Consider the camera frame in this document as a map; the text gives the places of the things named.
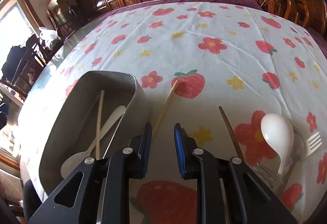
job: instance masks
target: tablecloth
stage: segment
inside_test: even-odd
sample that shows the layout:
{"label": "tablecloth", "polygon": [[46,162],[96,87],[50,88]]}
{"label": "tablecloth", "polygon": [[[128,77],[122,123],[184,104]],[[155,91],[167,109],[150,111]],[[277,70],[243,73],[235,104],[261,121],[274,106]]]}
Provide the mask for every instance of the tablecloth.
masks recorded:
{"label": "tablecloth", "polygon": [[[282,201],[301,223],[324,195],[327,61],[304,28],[226,3],[164,3],[111,15],[72,50],[45,86],[35,105],[40,122],[60,112],[74,84],[90,70],[133,74],[153,104],[152,122],[174,82],[180,81],[152,142],[147,176],[130,188],[134,203],[149,213],[152,223],[195,220],[196,185],[180,179],[175,123],[214,156],[236,156],[219,105],[246,162],[260,162],[274,172],[279,157],[260,131],[265,114],[283,114],[305,139],[319,131],[323,145],[295,166]],[[28,129],[24,120],[19,125]],[[22,143],[40,196],[38,168],[47,140],[42,135],[49,134],[52,125],[47,123]],[[144,216],[136,208],[131,206],[131,221],[141,223]]]}

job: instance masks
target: yellow flower center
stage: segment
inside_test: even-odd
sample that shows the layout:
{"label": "yellow flower center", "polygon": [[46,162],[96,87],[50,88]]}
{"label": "yellow flower center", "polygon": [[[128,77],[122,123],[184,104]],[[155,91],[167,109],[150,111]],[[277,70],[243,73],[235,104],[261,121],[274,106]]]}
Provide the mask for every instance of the yellow flower center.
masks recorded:
{"label": "yellow flower center", "polygon": [[258,142],[262,142],[264,141],[264,137],[262,135],[261,129],[258,129],[255,134],[254,134],[254,138],[256,139],[256,141]]}

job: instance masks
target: chopstick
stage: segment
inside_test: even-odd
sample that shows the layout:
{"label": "chopstick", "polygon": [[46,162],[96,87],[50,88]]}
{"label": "chopstick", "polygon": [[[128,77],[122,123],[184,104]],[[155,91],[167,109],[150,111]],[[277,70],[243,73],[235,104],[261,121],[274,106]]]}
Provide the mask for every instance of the chopstick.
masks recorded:
{"label": "chopstick", "polygon": [[234,134],[234,130],[233,130],[233,128],[232,128],[230,122],[228,121],[227,116],[226,116],[226,114],[225,114],[223,108],[222,108],[221,106],[219,106],[218,108],[219,108],[220,113],[221,113],[221,116],[223,117],[224,122],[225,122],[225,124],[226,124],[227,130],[228,130],[228,132],[229,132],[229,135],[230,135],[231,140],[232,140],[232,142],[233,142],[233,145],[234,145],[234,147],[235,147],[235,150],[236,150],[237,156],[238,156],[238,157],[239,157],[243,162],[245,162],[245,159],[244,159],[244,156],[243,156],[243,152],[242,152],[242,150],[241,150],[240,145],[238,144],[238,141],[237,141],[236,136],[235,136],[235,134]]}
{"label": "chopstick", "polygon": [[95,131],[95,158],[100,159],[100,130],[101,130],[101,115],[102,115],[102,105],[104,98],[104,90],[101,90],[98,108],[98,117],[96,119],[96,131]]}
{"label": "chopstick", "polygon": [[156,134],[156,131],[157,131],[158,128],[159,128],[159,125],[160,125],[160,123],[161,123],[161,119],[162,119],[162,117],[163,117],[164,114],[165,114],[165,111],[166,111],[166,109],[167,109],[167,107],[168,107],[168,104],[169,104],[169,102],[170,102],[170,100],[171,100],[171,97],[172,97],[173,93],[175,92],[177,86],[178,86],[178,80],[175,82],[175,84],[174,84],[173,87],[171,88],[171,90],[170,90],[170,92],[169,92],[169,94],[168,94],[168,96],[167,96],[167,98],[166,98],[166,101],[165,101],[163,107],[161,108],[160,114],[159,114],[159,116],[158,116],[158,118],[157,118],[157,120],[156,120],[156,122],[155,122],[155,124],[154,124],[154,127],[153,127],[153,129],[152,129],[152,139],[153,139],[154,135]]}

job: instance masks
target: white spoon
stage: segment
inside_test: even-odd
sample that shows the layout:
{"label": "white spoon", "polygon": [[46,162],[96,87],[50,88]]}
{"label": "white spoon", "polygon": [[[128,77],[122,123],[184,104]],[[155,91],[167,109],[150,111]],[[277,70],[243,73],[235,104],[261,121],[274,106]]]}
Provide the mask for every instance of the white spoon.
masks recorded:
{"label": "white spoon", "polygon": [[[110,130],[110,128],[115,124],[115,122],[124,114],[125,111],[125,106],[119,106],[113,111],[113,113],[109,116],[109,118],[101,128],[100,140],[105,136],[105,134]],[[95,139],[92,141],[86,151],[76,153],[66,159],[60,169],[61,176],[65,179],[73,171],[73,169],[78,166],[78,164],[80,164],[85,158],[87,158],[91,154],[94,147]]]}
{"label": "white spoon", "polygon": [[289,164],[292,151],[294,132],[289,121],[279,114],[266,114],[261,120],[261,132],[268,145],[279,155],[281,164],[278,174],[281,176]]}

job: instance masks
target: white plastic bag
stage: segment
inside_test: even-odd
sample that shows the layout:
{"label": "white plastic bag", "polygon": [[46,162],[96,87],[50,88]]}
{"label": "white plastic bag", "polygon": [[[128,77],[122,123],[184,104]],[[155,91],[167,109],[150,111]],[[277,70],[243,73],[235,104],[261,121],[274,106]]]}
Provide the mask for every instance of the white plastic bag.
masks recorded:
{"label": "white plastic bag", "polygon": [[61,41],[60,37],[58,36],[57,31],[46,29],[45,27],[39,27],[40,38],[45,41],[45,45],[52,50],[53,47],[57,44],[58,41]]}

